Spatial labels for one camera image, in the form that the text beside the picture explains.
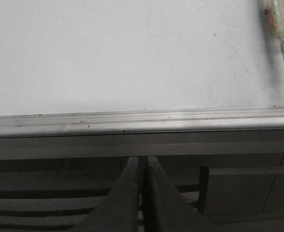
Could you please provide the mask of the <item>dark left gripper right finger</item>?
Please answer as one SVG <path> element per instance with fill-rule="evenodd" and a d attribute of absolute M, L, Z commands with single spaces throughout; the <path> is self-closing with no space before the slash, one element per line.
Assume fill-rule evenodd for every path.
<path fill-rule="evenodd" d="M 184 200 L 156 157 L 143 171 L 143 219 L 146 232 L 216 232 L 205 217 Z"/>

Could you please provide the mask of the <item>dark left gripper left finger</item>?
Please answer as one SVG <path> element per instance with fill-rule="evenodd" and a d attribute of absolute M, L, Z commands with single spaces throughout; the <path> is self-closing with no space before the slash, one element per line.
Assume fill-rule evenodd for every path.
<path fill-rule="evenodd" d="M 140 168 L 137 157 L 127 164 L 112 190 L 71 232 L 135 232 L 140 198 Z"/>

